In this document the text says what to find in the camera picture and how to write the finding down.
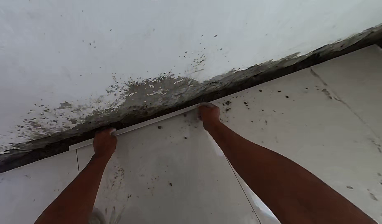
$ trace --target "dark mortar gap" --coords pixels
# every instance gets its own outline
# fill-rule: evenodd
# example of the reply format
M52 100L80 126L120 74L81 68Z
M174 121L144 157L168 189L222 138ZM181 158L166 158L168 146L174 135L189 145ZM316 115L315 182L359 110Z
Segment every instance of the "dark mortar gap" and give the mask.
M224 96L239 92L241 90L248 89L255 85L262 84L264 82L282 77L284 75L294 73L301 69L305 69L310 66L322 63L332 58L348 54L350 52L370 46L372 44L378 44L382 48L382 28L376 30L373 28L368 29L365 32L363 32L362 35L365 35L365 37L357 41L356 43L350 45L349 47L337 51L331 50L330 48L328 48L328 46L323 46L322 48L315 50L314 52L316 53L313 53L304 60L287 67L278 68L277 66L275 66L273 68L265 69L265 71L263 72L259 72L259 65L255 65L246 70L237 71L234 73L234 75L237 75L237 73L245 74L248 72L255 73L255 75L237 82L233 82L230 85L225 85L219 90L214 90L210 93L203 94L201 96L196 97L195 99L186 101L178 106L160 110L157 113L150 116L148 116L146 111L135 111L134 113L131 113L129 116L126 116L119 122L114 122L109 125L105 125L100 128L84 132L81 135L65 138L54 143L49 143L43 147L34 149L32 151L21 152L21 149L19 149L17 150L16 154L2 154L0 155L0 173L68 151L68 147L70 145L91 139L94 137L94 133L96 131L104 129L106 127L114 127L119 130L201 102L213 101ZM348 41L350 40L346 39L339 43L334 43L333 45L337 45L337 47L340 46L340 48L342 48L342 43L344 42L345 46L347 46ZM30 141L28 144L38 145L40 144L40 142L41 140L34 140Z

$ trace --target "person's left hand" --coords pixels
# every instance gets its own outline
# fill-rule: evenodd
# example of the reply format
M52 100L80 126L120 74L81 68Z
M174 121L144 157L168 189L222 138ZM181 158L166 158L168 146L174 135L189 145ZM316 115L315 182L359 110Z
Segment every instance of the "person's left hand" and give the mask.
M96 132L93 140L94 157L96 158L111 158L116 149L118 140L112 133L115 128L108 128L103 131Z

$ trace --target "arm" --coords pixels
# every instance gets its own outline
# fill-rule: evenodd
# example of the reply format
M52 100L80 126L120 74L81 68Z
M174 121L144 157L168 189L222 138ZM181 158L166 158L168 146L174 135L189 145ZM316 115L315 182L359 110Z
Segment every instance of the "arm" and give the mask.
M87 224L93 210L101 177L116 148L114 128L96 133L94 155L80 174L43 211L35 224Z
M234 169L282 224L376 223L308 170L222 124L217 106L200 106L199 114Z

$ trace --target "hand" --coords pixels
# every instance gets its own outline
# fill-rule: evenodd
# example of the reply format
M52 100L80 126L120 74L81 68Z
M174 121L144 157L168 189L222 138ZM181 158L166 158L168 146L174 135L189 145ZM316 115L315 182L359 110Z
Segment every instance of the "hand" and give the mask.
M198 117L206 124L212 125L220 123L220 108L211 103L202 103L198 106Z
M115 128L108 128L103 131L96 132L93 140L94 157L106 158L109 160L116 149L118 140L111 135Z

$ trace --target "ceramic tile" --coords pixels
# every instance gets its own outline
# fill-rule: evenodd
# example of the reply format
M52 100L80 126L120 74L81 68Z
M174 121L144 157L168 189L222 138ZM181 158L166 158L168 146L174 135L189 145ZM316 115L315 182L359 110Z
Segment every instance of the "ceramic tile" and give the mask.
M382 49L372 45L312 68L382 141ZM382 151L382 142L374 142Z
M92 155L78 149L80 169ZM119 224L258 223L195 111L119 135L95 207Z
M379 140L310 69L214 104L228 127L302 165L382 222L382 153L375 145ZM266 207L241 183L260 220L269 218L270 223Z
M0 223L34 223L77 175L76 151L0 173Z

